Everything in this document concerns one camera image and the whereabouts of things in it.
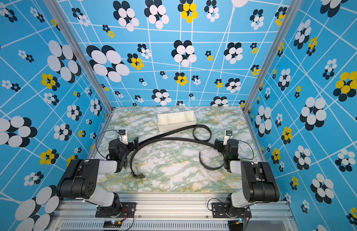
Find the long black leather belt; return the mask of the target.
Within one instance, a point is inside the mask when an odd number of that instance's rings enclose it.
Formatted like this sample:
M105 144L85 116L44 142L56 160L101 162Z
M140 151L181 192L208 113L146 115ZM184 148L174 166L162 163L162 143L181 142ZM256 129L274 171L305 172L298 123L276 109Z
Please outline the long black leather belt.
M210 138L207 139L207 140L198 139L194 134L195 130L198 129L198 128L207 130L209 132ZM178 132L185 131L185 130L190 130L190 129L193 129L193 139L179 138L179 137L168 137L168 136L176 134ZM212 137L212 131L210 130L210 128L208 126L206 126L206 125L190 125L190 126L185 126L185 127L182 127L182 128L179 128L179 129L175 129L175 130L172 130L172 131L169 131L169 132L154 136L152 138L146 139L146 140L140 142L138 144L138 147L135 148L134 152L132 153L132 156L130 158L130 164L129 164L129 167L130 167L130 170L131 170L131 175L135 179L143 179L143 178L145 178L145 176L143 174L135 173L135 171L133 170L133 164L132 163L133 163L133 160L134 160L134 157L136 156L136 154L142 148L144 148L144 147L146 147L146 146L148 146L148 145L150 145L152 143L161 142L161 141L183 141L183 142L193 142L193 143L197 143L197 144L202 144L202 145L209 146L209 147L212 147L212 148L216 149L216 146L209 142L211 137Z

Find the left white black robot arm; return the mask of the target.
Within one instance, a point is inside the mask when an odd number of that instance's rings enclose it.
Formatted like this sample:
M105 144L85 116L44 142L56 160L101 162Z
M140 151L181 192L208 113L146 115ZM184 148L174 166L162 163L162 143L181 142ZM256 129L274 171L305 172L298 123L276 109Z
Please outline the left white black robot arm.
M127 167L128 155L139 147L139 138L133 142L115 139L109 142L109 159L72 160L57 186L57 196L69 200L84 200L96 206L97 217L127 218L119 195L100 187L97 178L101 174L118 173Z

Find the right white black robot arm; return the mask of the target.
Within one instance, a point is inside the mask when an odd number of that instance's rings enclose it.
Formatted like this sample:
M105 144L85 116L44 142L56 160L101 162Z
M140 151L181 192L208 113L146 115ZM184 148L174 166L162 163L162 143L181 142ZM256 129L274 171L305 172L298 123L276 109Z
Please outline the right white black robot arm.
M279 190L267 162L253 162L238 154L239 141L215 140L215 149L223 155L224 169L242 178L240 191L228 194L225 202L226 215L230 218L250 218L250 205L279 201Z

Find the white compartment storage tray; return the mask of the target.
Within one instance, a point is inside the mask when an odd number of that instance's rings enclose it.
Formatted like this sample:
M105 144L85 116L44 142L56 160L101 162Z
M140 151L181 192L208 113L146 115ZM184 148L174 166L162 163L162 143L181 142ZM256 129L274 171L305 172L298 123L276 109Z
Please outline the white compartment storage tray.
M158 129L160 132L172 131L186 126L196 125L194 111L183 111L157 115Z

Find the left circuit board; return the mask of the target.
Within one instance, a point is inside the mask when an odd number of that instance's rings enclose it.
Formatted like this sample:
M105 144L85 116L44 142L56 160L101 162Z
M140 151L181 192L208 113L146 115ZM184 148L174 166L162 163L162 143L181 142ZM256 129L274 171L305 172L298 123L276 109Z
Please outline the left circuit board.
M103 223L103 228L108 229L119 229L122 226L122 221L115 221L115 220L105 220Z

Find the circuit board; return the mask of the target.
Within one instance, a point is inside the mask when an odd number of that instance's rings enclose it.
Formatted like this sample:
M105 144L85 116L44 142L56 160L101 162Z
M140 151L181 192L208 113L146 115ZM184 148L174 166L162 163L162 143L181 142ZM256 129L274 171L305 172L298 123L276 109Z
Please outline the circuit board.
M243 231L244 224L238 220L228 221L229 231Z
M103 223L103 228L108 229L119 229L122 226L122 221L115 221L115 220L105 220Z

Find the right circuit board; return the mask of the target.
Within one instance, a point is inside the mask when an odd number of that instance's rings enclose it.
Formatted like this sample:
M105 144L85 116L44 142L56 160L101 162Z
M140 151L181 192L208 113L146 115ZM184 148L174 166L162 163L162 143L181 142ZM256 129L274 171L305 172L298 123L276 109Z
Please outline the right circuit board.
M244 224L238 220L228 221L229 231L243 231Z

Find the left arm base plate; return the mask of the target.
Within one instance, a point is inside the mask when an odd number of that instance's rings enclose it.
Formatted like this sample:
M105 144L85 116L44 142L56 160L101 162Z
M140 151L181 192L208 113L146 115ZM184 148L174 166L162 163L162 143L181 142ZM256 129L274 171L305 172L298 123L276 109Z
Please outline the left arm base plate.
M136 211L137 203L122 202L110 207L97 207L96 218L132 218Z

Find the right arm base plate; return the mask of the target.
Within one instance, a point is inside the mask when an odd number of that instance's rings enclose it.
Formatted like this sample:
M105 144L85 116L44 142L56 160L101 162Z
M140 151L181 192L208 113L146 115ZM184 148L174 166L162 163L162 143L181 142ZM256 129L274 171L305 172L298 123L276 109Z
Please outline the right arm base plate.
M249 207L235 208L226 203L214 202L211 203L211 211L213 218L251 218L252 214Z

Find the aluminium front frame rail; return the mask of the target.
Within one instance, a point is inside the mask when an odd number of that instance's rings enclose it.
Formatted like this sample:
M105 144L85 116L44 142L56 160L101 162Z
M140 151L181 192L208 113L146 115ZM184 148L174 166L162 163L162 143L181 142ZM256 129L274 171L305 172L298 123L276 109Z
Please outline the aluminium front frame rail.
M226 193L119 193L121 202L133 202L136 211L120 231L229 231L228 218L214 218L211 205L225 201ZM250 207L246 231L298 231L294 215L285 201ZM51 231L106 231L107 218L97 218L96 207L79 200L64 201L49 226Z

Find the left aluminium corner post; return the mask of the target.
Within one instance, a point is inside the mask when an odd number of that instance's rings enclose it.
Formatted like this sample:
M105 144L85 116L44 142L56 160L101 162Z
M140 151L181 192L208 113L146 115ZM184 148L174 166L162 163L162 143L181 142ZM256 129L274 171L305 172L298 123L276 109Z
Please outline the left aluminium corner post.
M67 40L68 44L71 46L74 54L76 55L82 69L85 72L85 75L88 77L91 85L94 87L95 91L98 93L102 103L106 107L106 110L109 113L113 112L113 106L111 105L109 99L107 98L104 90L101 89L100 82L95 75L93 69L91 68L87 57L83 54L83 50L81 49L76 37L75 33L72 31L70 25L67 23L65 14L61 12L61 7L57 3L57 1L44 1L51 15L56 20L59 25L62 34Z

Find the aluminium corner post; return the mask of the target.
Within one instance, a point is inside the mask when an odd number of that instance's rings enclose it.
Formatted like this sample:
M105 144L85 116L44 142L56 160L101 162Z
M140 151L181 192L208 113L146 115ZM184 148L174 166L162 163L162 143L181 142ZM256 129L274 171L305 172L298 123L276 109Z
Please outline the aluminium corner post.
M56 20L59 25L62 34L67 40L68 44L71 46L74 54L76 55L82 69L85 72L85 75L88 77L91 85L94 87L95 91L98 93L102 103L106 107L106 110L109 113L113 112L113 106L111 105L109 99L107 98L104 90L101 89L100 82L95 75L93 69L91 68L87 57L83 54L83 50L81 49L76 37L75 33L72 31L70 25L67 23L65 14L61 12L61 7L57 3L57 1L44 1L51 15Z
M253 101L257 95L258 88L259 88L260 84L263 82L264 78L266 77L267 72L270 69L270 66L276 57L277 49L282 44L287 32L289 31L290 26L291 26L293 20L295 19L295 16L296 16L302 2L303 2L302 0L291 1L291 4L289 5L287 13L286 13L286 17L285 17L282 25L279 27L279 30L277 31L277 34L273 40L270 50L268 51L267 56L264 60L264 63L261 66L260 74L256 78L256 80L253 84L253 87L249 93L249 96L246 100L244 114L246 114L247 111L252 106Z

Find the right aluminium corner post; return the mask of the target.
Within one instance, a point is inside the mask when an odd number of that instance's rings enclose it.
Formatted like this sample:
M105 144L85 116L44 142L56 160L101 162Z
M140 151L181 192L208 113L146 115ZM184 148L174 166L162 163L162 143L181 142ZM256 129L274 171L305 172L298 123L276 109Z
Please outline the right aluminium corner post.
M279 30L277 31L277 34L273 40L270 50L268 51L267 56L264 60L264 63L261 66L260 74L256 78L256 80L253 84L253 87L249 93L249 96L246 100L244 114L246 114L247 111L252 106L253 101L257 95L258 88L259 88L260 84L263 82L264 78L266 77L267 72L270 69L270 66L276 57L277 49L282 44L287 32L289 31L290 26L291 26L293 20L295 19L295 16L296 16L302 2L303 2L302 0L291 1L291 4L289 5L287 13L286 13L286 17L285 17L282 25L279 27Z

